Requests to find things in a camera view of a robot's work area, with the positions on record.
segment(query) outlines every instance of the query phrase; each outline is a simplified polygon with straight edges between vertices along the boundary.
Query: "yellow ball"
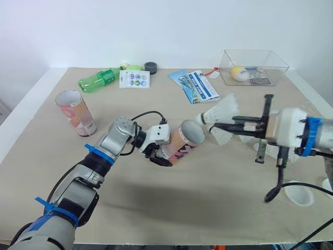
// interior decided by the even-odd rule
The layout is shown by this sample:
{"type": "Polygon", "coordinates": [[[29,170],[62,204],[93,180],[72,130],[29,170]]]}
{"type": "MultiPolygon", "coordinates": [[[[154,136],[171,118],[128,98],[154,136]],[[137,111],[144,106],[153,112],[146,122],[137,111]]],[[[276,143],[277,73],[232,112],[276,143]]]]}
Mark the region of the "yellow ball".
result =
{"type": "Polygon", "coordinates": [[[231,76],[239,82],[247,81],[250,77],[249,72],[244,67],[234,67],[231,70],[231,76]]]}

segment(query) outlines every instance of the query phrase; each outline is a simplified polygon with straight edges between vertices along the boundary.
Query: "cardboard tube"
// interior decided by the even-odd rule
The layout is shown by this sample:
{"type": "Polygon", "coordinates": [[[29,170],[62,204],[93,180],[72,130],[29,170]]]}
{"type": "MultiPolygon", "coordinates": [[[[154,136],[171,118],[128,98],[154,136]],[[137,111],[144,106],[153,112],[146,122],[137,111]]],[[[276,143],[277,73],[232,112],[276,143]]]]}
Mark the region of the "cardboard tube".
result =
{"type": "Polygon", "coordinates": [[[96,132],[96,124],[80,92],[76,90],[61,92],[57,95],[55,103],[79,136],[87,137],[96,132]]]}
{"type": "Polygon", "coordinates": [[[205,140],[204,132],[199,124],[191,120],[182,122],[170,137],[170,144],[162,145],[157,151],[157,156],[169,160],[172,164],[177,163],[188,155],[194,148],[205,140]]]}

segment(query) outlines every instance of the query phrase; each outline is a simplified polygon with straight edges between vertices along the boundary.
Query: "white paper cup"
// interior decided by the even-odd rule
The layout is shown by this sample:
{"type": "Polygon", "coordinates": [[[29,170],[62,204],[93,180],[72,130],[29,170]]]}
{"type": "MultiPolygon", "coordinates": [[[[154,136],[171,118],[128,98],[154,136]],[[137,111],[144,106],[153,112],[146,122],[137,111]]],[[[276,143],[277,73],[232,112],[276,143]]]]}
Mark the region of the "white paper cup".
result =
{"type": "Polygon", "coordinates": [[[96,132],[96,124],[79,91],[67,90],[61,92],[57,95],[55,103],[79,136],[86,137],[96,132]]]}
{"type": "Polygon", "coordinates": [[[308,207],[314,203],[314,195],[307,186],[286,186],[284,189],[288,198],[296,205],[308,207]]]}
{"type": "MultiPolygon", "coordinates": [[[[332,191],[332,187],[331,187],[331,184],[329,183],[329,179],[326,178],[323,182],[322,182],[322,187],[328,191],[332,191]]],[[[326,194],[328,197],[330,197],[331,199],[333,199],[333,196],[332,195],[329,195],[329,194],[326,194]]]]}

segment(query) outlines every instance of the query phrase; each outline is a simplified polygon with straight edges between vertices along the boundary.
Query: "green plastic bottle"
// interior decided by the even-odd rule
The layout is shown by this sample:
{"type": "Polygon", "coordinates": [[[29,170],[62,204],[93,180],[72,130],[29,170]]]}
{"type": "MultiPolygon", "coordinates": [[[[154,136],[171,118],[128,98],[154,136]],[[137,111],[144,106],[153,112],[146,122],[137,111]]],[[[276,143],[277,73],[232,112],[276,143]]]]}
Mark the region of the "green plastic bottle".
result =
{"type": "Polygon", "coordinates": [[[123,70],[123,68],[109,68],[105,71],[100,71],[91,77],[83,78],[78,81],[79,87],[82,91],[91,93],[97,88],[119,79],[120,70],[123,70]]]}

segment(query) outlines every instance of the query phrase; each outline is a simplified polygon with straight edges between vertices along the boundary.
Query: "paper cup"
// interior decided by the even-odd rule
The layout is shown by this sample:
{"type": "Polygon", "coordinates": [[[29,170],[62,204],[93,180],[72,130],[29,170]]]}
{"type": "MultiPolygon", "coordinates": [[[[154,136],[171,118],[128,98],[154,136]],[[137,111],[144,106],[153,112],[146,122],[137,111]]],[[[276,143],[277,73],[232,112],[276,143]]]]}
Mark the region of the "paper cup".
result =
{"type": "Polygon", "coordinates": [[[288,198],[296,205],[302,207],[311,206],[314,203],[314,195],[307,186],[286,186],[285,192],[288,198]]]}
{"type": "Polygon", "coordinates": [[[57,95],[56,105],[61,109],[79,136],[87,137],[96,132],[96,125],[85,102],[76,90],[67,90],[57,95]]]}
{"type": "Polygon", "coordinates": [[[183,121],[181,126],[172,132],[170,144],[162,145],[157,151],[157,156],[175,164],[202,144],[205,138],[199,124],[190,120],[183,121]]]}

